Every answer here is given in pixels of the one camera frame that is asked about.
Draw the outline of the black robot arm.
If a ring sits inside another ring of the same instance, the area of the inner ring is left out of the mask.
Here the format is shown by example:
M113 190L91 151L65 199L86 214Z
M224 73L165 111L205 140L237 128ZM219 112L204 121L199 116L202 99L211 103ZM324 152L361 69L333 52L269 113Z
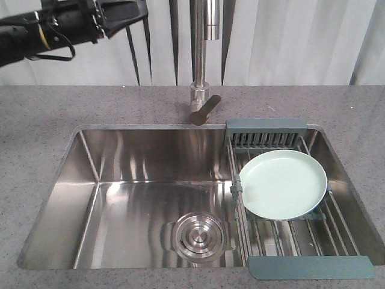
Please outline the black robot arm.
M96 44L148 17L146 1L42 1L1 19L1 66L24 59L71 61L75 45Z

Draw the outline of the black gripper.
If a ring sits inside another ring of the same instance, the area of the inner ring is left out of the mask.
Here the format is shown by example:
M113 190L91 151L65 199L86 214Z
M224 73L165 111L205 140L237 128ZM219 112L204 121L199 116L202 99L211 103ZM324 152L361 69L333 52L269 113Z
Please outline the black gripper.
M120 30L148 16L145 1L42 1L34 25L36 50L110 39ZM102 30L102 13L107 18Z

